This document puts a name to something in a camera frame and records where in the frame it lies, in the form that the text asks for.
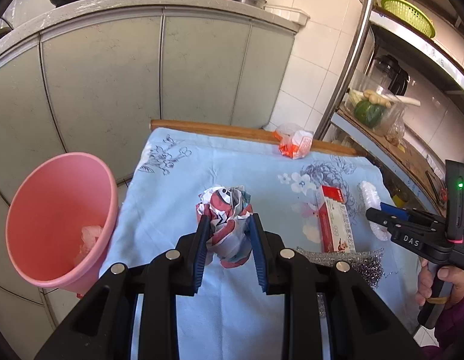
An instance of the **white scrubber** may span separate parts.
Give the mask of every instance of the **white scrubber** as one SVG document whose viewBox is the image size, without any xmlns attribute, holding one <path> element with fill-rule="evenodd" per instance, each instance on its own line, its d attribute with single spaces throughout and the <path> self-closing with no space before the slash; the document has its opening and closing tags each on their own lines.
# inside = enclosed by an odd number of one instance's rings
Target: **white scrubber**
<svg viewBox="0 0 464 360">
<path fill-rule="evenodd" d="M 380 198 L 375 189 L 375 185 L 369 183 L 368 181 L 362 181 L 360 183 L 360 190 L 362 191 L 363 202 L 365 203 L 365 209 L 375 208 L 380 210 Z M 381 241 L 388 241 L 390 239 L 390 233 L 387 231 L 387 228 L 381 225 L 378 225 L 375 222 L 370 223 L 370 228 L 374 235 Z"/>
</svg>

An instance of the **green plastic basket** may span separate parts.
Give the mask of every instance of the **green plastic basket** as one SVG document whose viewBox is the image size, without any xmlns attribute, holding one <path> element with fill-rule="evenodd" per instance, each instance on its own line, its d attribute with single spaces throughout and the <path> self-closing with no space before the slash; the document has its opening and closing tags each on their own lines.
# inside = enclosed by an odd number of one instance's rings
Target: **green plastic basket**
<svg viewBox="0 0 464 360">
<path fill-rule="evenodd" d="M 429 38 L 435 36 L 432 21 L 417 7 L 405 0 L 381 0 L 382 8 L 409 23 Z"/>
</svg>

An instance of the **orange and white plastic wrapper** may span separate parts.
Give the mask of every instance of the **orange and white plastic wrapper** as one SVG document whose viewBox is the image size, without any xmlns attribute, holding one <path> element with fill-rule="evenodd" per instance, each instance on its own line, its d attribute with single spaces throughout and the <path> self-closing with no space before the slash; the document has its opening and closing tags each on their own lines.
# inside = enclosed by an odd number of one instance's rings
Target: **orange and white plastic wrapper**
<svg viewBox="0 0 464 360">
<path fill-rule="evenodd" d="M 281 141 L 278 149 L 282 155 L 294 160 L 305 157 L 310 152 L 314 140 L 312 132 L 302 130 L 293 123 L 278 126 L 274 136 Z"/>
</svg>

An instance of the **toothpaste box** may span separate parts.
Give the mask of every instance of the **toothpaste box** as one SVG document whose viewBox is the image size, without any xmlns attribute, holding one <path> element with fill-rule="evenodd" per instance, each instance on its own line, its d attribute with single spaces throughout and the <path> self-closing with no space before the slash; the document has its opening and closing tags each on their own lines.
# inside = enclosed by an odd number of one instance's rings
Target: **toothpaste box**
<svg viewBox="0 0 464 360">
<path fill-rule="evenodd" d="M 340 188 L 320 186 L 317 189 L 317 206 L 324 251 L 355 251 L 349 216 Z"/>
</svg>

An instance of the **silver screw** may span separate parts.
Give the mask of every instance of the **silver screw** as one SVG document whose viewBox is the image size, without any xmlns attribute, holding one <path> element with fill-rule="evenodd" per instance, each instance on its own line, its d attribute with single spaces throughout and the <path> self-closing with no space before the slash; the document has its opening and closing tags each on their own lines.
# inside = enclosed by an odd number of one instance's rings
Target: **silver screw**
<svg viewBox="0 0 464 360">
<path fill-rule="evenodd" d="M 114 275 L 118 275 L 125 270 L 125 265 L 123 265 L 122 263 L 113 264 L 110 270 L 112 271 Z"/>
<path fill-rule="evenodd" d="M 281 256 L 284 259 L 291 259 L 293 256 L 295 256 L 295 252 L 292 249 L 282 249 Z"/>
<path fill-rule="evenodd" d="M 341 272 L 348 272 L 350 270 L 350 265 L 345 261 L 339 261 L 335 264 L 335 267 Z"/>
<path fill-rule="evenodd" d="M 169 260 L 176 260 L 178 257 L 180 257 L 180 252 L 176 249 L 172 249 L 165 253 L 165 257 L 167 257 Z"/>
</svg>

